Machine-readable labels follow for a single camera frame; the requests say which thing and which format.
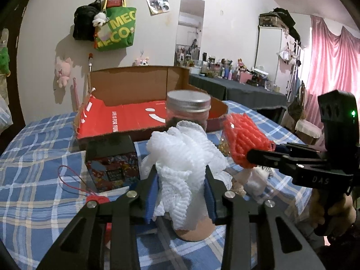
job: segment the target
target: table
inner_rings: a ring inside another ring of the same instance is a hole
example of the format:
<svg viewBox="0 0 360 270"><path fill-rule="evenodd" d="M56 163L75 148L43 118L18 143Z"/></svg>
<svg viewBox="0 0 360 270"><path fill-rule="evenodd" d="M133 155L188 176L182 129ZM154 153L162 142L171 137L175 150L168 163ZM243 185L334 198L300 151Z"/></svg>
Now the table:
<svg viewBox="0 0 360 270"><path fill-rule="evenodd" d="M231 100L256 110L278 124L281 123L287 108L287 98L284 94L268 91L263 87L194 74L189 76L189 84L220 100Z"/></svg>
<svg viewBox="0 0 360 270"><path fill-rule="evenodd" d="M227 101L230 113L247 113L259 129L277 144L300 140L286 129L238 103ZM85 151L79 151L74 139L75 113L57 115L27 125L0 157L0 238L21 269L35 270L52 243L85 203L85 194L66 187L57 176L59 165L68 165L91 181L84 164ZM218 144L221 132L208 133ZM147 141L136 142L141 161L148 154ZM226 169L231 175L241 167L229 158ZM71 186L80 182L70 172L63 180ZM125 188L105 192L115 200ZM292 221L299 220L310 198L311 189L291 183L291 177L275 170L257 202L267 199ZM207 239L188 243L179 240L168 220L158 218L157 233L137 237L142 270L220 269L223 258L225 226L218 226ZM252 264L256 249L252 247Z"/></svg>

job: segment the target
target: colorful patterned box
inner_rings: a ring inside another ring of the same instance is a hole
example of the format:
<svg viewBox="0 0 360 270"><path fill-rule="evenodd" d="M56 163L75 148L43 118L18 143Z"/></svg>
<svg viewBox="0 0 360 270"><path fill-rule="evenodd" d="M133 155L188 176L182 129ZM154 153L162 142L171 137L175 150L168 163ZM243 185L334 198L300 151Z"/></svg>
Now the colorful patterned box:
<svg viewBox="0 0 360 270"><path fill-rule="evenodd" d="M99 192L130 186L140 180L139 163L129 135L89 142L85 164Z"/></svg>

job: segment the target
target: blue plaid bedsheet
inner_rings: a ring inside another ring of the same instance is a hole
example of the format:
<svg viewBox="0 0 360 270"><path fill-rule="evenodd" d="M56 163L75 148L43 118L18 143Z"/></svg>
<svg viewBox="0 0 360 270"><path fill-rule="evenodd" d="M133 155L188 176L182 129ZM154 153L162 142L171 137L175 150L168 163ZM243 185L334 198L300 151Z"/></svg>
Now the blue plaid bedsheet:
<svg viewBox="0 0 360 270"><path fill-rule="evenodd" d="M257 112L238 103L227 101L230 113L247 113L265 135L275 143L300 142L286 129ZM60 232L85 203L85 194L63 185L57 176L60 165L90 176L84 165L85 152L79 151L74 139L75 113L58 115L27 125L9 144L0 157L0 238L21 269L33 270ZM221 132L209 133L218 144ZM146 141L135 143L139 159L146 155ZM241 171L231 159L227 171ZM61 170L66 183L81 187L79 180ZM127 189L103 193L115 200ZM291 178L277 170L268 180L258 202L275 200L291 220L299 220L310 198L311 190L294 186ZM213 234L196 243L176 238L170 223L157 220L157 233L137 238L142 269L220 269L223 257L225 227L218 226ZM252 251L252 263L256 249Z"/></svg>

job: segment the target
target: white smile logo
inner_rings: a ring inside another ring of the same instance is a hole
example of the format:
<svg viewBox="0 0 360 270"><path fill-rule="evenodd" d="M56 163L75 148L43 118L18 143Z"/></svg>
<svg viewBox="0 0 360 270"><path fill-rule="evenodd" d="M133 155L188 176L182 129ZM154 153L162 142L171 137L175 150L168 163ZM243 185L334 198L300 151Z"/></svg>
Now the white smile logo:
<svg viewBox="0 0 360 270"><path fill-rule="evenodd" d="M147 108L147 109L145 109L147 112L155 112L155 109L153 109L153 108ZM165 121L165 119L163 119L163 118L160 118L158 115L156 115L156 114L149 114L149 116L152 118L152 119L154 119L154 120L156 120L156 121L158 121L158 122L161 122L161 123L165 123L166 121Z"/></svg>

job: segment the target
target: pink box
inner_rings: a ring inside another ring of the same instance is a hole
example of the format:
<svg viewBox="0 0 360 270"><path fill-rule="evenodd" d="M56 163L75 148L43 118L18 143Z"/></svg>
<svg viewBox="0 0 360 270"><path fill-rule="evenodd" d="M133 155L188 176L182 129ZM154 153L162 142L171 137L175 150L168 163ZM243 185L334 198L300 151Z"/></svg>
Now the pink box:
<svg viewBox="0 0 360 270"><path fill-rule="evenodd" d="M246 83L248 79L252 79L252 74L248 72L240 72L240 82Z"/></svg>

